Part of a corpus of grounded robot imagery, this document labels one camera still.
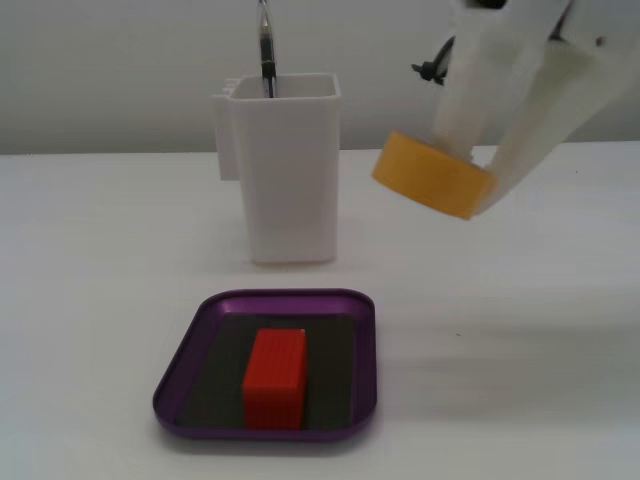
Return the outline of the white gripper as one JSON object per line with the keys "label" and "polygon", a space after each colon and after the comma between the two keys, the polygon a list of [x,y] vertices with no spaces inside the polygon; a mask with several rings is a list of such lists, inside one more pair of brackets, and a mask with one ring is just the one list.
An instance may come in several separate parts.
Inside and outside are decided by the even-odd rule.
{"label": "white gripper", "polygon": [[[639,77],[639,3],[455,1],[453,11],[470,22],[456,30],[436,146],[469,162],[487,128],[523,100],[489,164],[495,181],[479,215]],[[546,38],[565,43],[548,44],[541,65]]]}

